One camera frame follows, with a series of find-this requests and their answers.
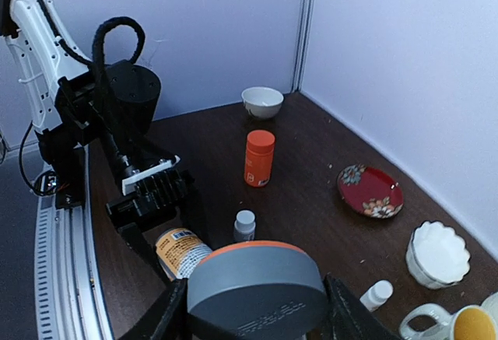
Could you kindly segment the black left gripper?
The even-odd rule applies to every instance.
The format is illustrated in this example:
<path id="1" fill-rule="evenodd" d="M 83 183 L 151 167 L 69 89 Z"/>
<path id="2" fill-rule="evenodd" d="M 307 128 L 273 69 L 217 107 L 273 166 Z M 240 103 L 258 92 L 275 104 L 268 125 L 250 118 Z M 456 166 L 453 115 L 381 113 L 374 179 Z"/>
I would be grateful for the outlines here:
<path id="1" fill-rule="evenodd" d="M 141 231 L 148 231 L 174 219 L 182 201 L 169 202 L 155 195 L 136 192 L 106 204 L 106 212 L 114 228 L 127 246 L 134 251 L 166 285 L 170 280 L 160 265 L 155 249 Z"/>

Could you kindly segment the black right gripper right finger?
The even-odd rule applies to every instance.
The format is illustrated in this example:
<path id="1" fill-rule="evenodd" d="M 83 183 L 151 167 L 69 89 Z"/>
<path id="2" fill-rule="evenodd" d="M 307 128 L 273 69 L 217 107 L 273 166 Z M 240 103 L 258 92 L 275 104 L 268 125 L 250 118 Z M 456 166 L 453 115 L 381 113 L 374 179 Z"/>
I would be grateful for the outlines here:
<path id="1" fill-rule="evenodd" d="M 328 311 L 322 325 L 323 339 L 400 339 L 383 326 L 340 279 L 328 273 L 323 283 L 328 296 Z"/>

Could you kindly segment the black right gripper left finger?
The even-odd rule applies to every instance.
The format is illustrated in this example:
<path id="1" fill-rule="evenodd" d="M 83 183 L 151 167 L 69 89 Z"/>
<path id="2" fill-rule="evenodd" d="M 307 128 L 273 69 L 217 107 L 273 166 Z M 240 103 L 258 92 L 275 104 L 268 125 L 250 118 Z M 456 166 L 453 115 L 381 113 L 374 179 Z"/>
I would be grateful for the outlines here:
<path id="1" fill-rule="evenodd" d="M 187 279 L 172 281 L 139 321 L 120 339 L 189 339 L 187 292 Z"/>

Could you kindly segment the small white pill bottle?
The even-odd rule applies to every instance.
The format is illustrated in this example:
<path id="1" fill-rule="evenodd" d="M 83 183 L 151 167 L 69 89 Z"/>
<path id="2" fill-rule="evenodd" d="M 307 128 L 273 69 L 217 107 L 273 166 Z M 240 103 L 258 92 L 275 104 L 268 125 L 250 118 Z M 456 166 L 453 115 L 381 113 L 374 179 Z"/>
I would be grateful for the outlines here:
<path id="1" fill-rule="evenodd" d="M 255 214 L 247 209 L 239 211 L 233 226 L 234 241 L 239 243 L 254 240 L 255 230 Z"/>

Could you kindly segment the orange pill bottle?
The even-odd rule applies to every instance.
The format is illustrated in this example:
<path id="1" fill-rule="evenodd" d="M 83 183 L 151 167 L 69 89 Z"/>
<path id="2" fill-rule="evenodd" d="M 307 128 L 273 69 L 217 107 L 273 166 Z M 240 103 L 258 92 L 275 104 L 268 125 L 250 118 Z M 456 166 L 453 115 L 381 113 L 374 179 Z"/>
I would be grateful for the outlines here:
<path id="1" fill-rule="evenodd" d="M 264 187 L 271 178 L 275 136 L 266 130 L 247 134 L 244 180 L 253 188 Z"/>

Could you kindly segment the amber bottle grey cap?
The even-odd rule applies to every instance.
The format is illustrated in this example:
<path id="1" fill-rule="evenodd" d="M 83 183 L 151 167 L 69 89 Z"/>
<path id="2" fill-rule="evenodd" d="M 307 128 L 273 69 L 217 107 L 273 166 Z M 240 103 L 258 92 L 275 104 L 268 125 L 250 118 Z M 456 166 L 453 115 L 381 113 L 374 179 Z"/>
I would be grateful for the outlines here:
<path id="1" fill-rule="evenodd" d="M 212 249 L 186 228 L 172 228 L 155 243 L 159 263 L 170 281 L 188 279 L 195 267 L 212 253 Z"/>

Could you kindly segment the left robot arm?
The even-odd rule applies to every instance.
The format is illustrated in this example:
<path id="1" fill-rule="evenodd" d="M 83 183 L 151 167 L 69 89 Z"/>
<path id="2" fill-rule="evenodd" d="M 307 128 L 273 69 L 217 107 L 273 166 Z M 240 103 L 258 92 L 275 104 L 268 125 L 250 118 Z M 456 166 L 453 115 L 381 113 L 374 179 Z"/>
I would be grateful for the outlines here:
<path id="1" fill-rule="evenodd" d="M 1 0 L 1 35 L 22 72 L 32 120 L 51 177 L 33 193 L 57 209 L 87 202 L 83 148 L 102 145 L 121 197 L 106 211 L 130 249 L 163 274 L 145 232 L 175 217 L 188 195 L 179 158 L 146 137 L 160 96 L 156 74 L 139 65 L 146 35 L 132 18 L 118 16 L 95 32 L 85 56 L 71 38 L 53 0 Z"/>

